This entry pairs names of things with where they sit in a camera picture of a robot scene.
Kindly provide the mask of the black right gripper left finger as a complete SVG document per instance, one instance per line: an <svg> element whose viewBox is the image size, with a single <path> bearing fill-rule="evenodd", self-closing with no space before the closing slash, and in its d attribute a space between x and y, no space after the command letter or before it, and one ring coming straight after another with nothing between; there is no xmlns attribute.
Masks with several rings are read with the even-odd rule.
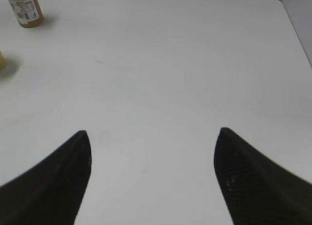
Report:
<svg viewBox="0 0 312 225"><path fill-rule="evenodd" d="M34 167L0 187L2 225L73 225L92 169L80 130Z"/></svg>

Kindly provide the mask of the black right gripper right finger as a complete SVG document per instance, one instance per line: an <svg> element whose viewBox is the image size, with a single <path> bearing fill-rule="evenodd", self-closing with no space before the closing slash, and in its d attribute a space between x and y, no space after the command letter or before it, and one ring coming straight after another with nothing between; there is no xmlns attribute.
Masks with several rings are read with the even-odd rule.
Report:
<svg viewBox="0 0 312 225"><path fill-rule="evenodd" d="M218 135L214 170L235 225L310 225L312 185L273 162L228 127Z"/></svg>

